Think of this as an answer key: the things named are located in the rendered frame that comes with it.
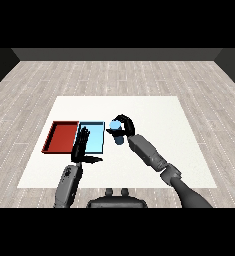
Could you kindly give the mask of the light blue shallow open box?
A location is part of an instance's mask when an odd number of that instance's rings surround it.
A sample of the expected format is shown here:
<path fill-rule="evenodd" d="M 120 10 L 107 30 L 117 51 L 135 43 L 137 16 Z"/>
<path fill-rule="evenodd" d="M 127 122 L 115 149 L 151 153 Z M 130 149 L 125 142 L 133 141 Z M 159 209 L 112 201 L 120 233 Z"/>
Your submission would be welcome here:
<path fill-rule="evenodd" d="M 85 127 L 89 132 L 86 154 L 102 154 L 104 145 L 105 123 L 103 121 L 81 121 L 78 130 Z"/>

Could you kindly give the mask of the red shallow open box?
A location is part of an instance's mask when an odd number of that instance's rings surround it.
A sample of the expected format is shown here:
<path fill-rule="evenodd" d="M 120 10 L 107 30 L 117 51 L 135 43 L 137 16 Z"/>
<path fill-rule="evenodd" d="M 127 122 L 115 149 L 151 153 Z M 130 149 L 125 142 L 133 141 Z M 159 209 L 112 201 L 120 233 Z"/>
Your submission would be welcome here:
<path fill-rule="evenodd" d="M 41 152 L 44 154 L 70 154 L 78 124 L 78 121 L 54 121 Z"/>

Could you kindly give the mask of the dark grey robot body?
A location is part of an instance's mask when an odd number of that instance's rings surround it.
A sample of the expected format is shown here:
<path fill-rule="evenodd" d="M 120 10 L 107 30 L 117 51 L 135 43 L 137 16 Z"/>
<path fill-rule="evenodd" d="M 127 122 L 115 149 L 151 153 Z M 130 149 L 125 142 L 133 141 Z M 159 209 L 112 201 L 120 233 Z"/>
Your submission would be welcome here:
<path fill-rule="evenodd" d="M 147 208 L 147 204 L 142 199 L 131 197 L 127 188 L 121 189 L 120 196 L 114 196 L 113 189 L 107 188 L 105 195 L 90 200 L 87 208 Z"/>

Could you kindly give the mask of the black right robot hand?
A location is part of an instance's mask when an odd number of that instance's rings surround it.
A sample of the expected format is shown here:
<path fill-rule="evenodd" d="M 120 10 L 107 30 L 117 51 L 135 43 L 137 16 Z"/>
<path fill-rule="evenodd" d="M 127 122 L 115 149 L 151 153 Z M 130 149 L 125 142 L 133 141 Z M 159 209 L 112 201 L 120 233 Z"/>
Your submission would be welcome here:
<path fill-rule="evenodd" d="M 113 137 L 119 137 L 119 136 L 130 137 L 135 135 L 135 126 L 133 124 L 133 121 L 129 117 L 121 114 L 115 118 L 115 121 L 120 121 L 121 123 L 123 123 L 124 129 L 123 130 L 107 129 L 107 132 L 111 134 Z"/>

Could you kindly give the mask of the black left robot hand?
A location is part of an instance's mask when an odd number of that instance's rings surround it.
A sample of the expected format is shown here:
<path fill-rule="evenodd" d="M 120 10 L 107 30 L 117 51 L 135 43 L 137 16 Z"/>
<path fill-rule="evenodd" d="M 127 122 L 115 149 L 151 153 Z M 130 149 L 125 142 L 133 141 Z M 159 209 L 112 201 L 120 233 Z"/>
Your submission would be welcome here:
<path fill-rule="evenodd" d="M 102 161 L 102 158 L 87 156 L 85 154 L 89 135 L 90 135 L 90 131 L 86 127 L 83 127 L 78 131 L 77 137 L 71 152 L 71 161 L 73 163 L 94 164 L 96 162 Z"/>

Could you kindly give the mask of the small blue can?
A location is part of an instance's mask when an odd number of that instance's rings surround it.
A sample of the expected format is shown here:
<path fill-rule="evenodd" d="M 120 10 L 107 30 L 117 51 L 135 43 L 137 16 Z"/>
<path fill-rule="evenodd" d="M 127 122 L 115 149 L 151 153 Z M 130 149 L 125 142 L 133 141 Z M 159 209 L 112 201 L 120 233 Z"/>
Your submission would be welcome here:
<path fill-rule="evenodd" d="M 109 127 L 113 131 L 122 129 L 120 121 L 111 121 L 110 124 L 109 124 Z M 114 140 L 115 140 L 115 143 L 117 145 L 122 145 L 124 143 L 124 137 L 123 136 L 115 137 Z"/>

